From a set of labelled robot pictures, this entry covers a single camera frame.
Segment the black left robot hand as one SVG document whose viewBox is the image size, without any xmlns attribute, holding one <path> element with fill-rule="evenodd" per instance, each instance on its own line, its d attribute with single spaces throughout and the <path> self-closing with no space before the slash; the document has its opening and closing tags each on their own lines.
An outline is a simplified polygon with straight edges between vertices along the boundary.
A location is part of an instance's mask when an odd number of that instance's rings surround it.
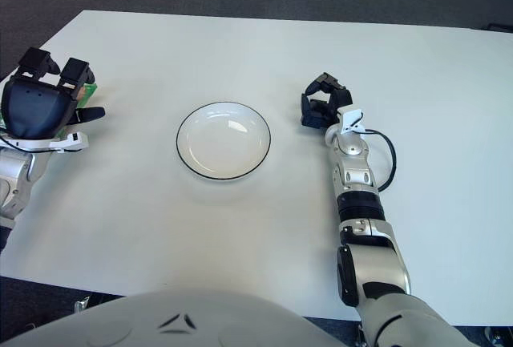
<svg viewBox="0 0 513 347">
<path fill-rule="evenodd" d="M 79 106 L 79 92 L 94 83 L 89 63 L 70 58 L 60 69 L 50 52 L 28 48 L 2 93 L 7 133 L 16 139 L 52 139 L 65 126 L 101 119 L 104 108 Z"/>
</svg>

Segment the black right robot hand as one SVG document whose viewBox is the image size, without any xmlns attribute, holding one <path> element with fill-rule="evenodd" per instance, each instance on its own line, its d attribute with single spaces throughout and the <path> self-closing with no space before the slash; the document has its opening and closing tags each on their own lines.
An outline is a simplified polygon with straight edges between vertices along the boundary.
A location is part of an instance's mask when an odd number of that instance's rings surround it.
<svg viewBox="0 0 513 347">
<path fill-rule="evenodd" d="M 324 101 L 309 98 L 319 91 L 327 94 L 329 99 Z M 340 122 L 338 109 L 352 104 L 349 90 L 332 75 L 324 72 L 301 95 L 301 124 L 315 129 L 328 128 Z"/>
</svg>

